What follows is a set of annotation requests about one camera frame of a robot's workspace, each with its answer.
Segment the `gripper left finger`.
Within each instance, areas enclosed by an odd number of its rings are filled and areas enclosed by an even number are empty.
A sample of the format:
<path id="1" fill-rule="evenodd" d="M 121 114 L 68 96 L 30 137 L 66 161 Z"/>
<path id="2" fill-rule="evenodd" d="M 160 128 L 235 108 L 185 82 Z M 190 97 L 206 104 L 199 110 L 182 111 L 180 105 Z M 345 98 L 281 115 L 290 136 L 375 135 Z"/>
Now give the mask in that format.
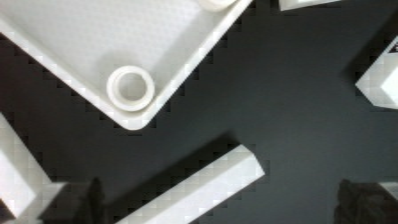
<path id="1" fill-rule="evenodd" d="M 43 224 L 107 224 L 102 181 L 71 182 L 39 215 Z"/>

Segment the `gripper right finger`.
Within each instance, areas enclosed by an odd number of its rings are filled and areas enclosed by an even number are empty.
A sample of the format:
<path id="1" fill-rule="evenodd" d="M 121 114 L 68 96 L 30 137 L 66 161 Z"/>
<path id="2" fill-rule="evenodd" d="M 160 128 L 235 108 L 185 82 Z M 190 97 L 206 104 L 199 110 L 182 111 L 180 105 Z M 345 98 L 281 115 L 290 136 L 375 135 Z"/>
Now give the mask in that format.
<path id="1" fill-rule="evenodd" d="M 336 224 L 398 224 L 398 182 L 341 181 Z"/>

